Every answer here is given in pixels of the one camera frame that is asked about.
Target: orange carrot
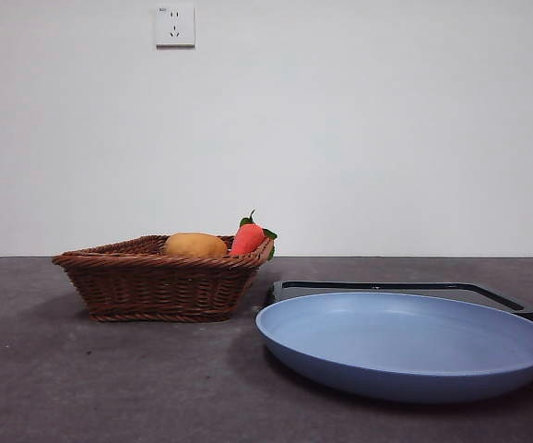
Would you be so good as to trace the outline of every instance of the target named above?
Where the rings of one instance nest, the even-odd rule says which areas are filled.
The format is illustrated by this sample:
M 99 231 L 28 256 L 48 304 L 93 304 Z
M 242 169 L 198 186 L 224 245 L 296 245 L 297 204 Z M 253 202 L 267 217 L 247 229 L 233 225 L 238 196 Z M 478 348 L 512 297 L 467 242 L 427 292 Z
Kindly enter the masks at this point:
M 252 214 L 254 212 L 253 210 L 250 213 L 250 217 L 244 217 L 240 221 L 240 228 L 231 244 L 231 256 L 253 252 L 265 240 L 265 237 L 277 238 L 275 233 L 270 232 L 268 229 L 263 229 L 253 221 Z

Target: table surface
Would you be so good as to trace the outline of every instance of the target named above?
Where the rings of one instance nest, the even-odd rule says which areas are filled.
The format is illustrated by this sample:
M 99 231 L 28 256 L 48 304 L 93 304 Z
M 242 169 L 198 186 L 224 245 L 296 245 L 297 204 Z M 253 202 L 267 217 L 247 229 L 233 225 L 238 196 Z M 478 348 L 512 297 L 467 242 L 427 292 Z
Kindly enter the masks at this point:
M 255 328 L 279 280 L 462 281 L 533 305 L 533 258 L 275 257 L 228 321 L 99 323 L 48 257 L 0 257 L 0 442 L 533 441 L 533 382 L 421 406 L 296 375 Z

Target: wall socket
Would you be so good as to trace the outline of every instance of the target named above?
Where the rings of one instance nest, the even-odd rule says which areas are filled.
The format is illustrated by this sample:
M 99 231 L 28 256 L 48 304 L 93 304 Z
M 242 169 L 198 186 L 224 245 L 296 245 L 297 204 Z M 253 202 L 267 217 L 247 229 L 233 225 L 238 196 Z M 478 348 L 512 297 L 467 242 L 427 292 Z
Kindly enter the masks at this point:
M 195 8 L 188 4 L 156 8 L 156 47 L 195 46 Z

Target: brown wicker basket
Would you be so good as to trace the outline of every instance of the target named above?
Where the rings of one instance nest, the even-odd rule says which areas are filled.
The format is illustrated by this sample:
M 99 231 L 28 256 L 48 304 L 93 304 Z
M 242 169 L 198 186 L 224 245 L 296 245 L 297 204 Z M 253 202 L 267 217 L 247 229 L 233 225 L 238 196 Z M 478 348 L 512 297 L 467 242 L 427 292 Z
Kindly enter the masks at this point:
M 231 317 L 273 248 L 266 238 L 250 254 L 221 258 L 164 256 L 168 235 L 64 252 L 64 268 L 99 321 L 221 321 Z M 220 236 L 228 248 L 233 236 Z

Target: light blue plastic plate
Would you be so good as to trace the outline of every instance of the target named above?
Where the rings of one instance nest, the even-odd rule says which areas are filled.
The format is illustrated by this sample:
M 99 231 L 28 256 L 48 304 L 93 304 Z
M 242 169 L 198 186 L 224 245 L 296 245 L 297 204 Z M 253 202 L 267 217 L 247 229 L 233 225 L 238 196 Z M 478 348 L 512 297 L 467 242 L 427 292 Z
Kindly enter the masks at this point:
M 390 401 L 476 401 L 533 380 L 533 322 L 403 293 L 323 293 L 260 311 L 283 364 L 332 388 Z

